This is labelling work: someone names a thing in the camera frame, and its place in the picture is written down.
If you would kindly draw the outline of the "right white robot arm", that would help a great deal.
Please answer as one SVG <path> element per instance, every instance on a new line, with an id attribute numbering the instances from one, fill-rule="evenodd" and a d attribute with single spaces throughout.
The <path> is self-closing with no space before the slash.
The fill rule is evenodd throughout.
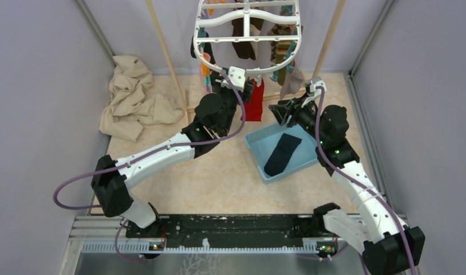
<path id="1" fill-rule="evenodd" d="M 269 105 L 278 124 L 300 126 L 317 142 L 317 159 L 345 190 L 362 221 L 346 214 L 335 203 L 314 210 L 313 230 L 320 236 L 333 233 L 360 254 L 370 274 L 417 274 L 425 235 L 406 224 L 370 181 L 361 159 L 349 143 L 347 110 L 320 105 L 306 96 Z"/>

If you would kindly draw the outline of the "dark navy sock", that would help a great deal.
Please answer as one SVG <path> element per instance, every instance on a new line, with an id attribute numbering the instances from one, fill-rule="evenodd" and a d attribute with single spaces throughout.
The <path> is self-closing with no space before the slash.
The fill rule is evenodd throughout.
<path id="1" fill-rule="evenodd" d="M 276 147 L 264 165 L 264 173 L 270 177 L 283 173 L 302 139 L 283 133 Z"/>

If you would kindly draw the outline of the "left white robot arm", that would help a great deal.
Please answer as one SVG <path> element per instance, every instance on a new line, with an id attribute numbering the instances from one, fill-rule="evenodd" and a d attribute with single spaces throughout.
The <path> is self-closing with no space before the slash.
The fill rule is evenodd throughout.
<path id="1" fill-rule="evenodd" d="M 131 193 L 136 185 L 176 163 L 196 159 L 232 138 L 229 133 L 237 105 L 249 102 L 254 82 L 248 80 L 242 91 L 234 92 L 223 82 L 218 92 L 201 98 L 193 122 L 181 132 L 134 155 L 112 159 L 105 155 L 97 161 L 91 187 L 103 214 L 123 217 L 148 237 L 157 236 L 162 222 L 156 209 Z"/>

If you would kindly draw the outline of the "red sock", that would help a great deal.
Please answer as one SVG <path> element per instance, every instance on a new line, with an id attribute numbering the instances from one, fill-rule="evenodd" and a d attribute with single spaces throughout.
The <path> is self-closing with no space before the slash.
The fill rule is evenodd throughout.
<path id="1" fill-rule="evenodd" d="M 258 84 L 253 81 L 254 88 L 249 103 L 245 103 L 246 121 L 261 121 L 263 115 L 264 80 Z"/>

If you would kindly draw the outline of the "white round clip hanger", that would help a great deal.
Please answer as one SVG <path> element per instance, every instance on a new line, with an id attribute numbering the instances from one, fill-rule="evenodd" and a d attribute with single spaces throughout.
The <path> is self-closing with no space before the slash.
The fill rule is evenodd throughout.
<path id="1" fill-rule="evenodd" d="M 222 26 L 231 23 L 234 19 L 242 19 L 243 37 L 223 36 L 207 37 L 204 32 L 208 28 Z M 290 36 L 262 36 L 253 32 L 252 21 L 260 19 L 265 22 L 281 25 L 296 25 L 297 33 Z M 211 64 L 206 59 L 201 44 L 210 42 L 213 44 L 233 43 L 250 41 L 253 43 L 271 42 L 281 40 L 293 40 L 297 47 L 286 55 L 286 59 L 278 64 L 272 64 L 265 68 L 246 69 L 247 75 L 256 76 L 268 74 L 281 70 L 282 68 L 292 68 L 294 58 L 300 48 L 302 41 L 301 16 L 298 1 L 199 1 L 195 19 L 193 33 L 193 46 L 197 59 L 208 66 L 211 70 L 220 72 L 222 67 L 218 64 Z"/>

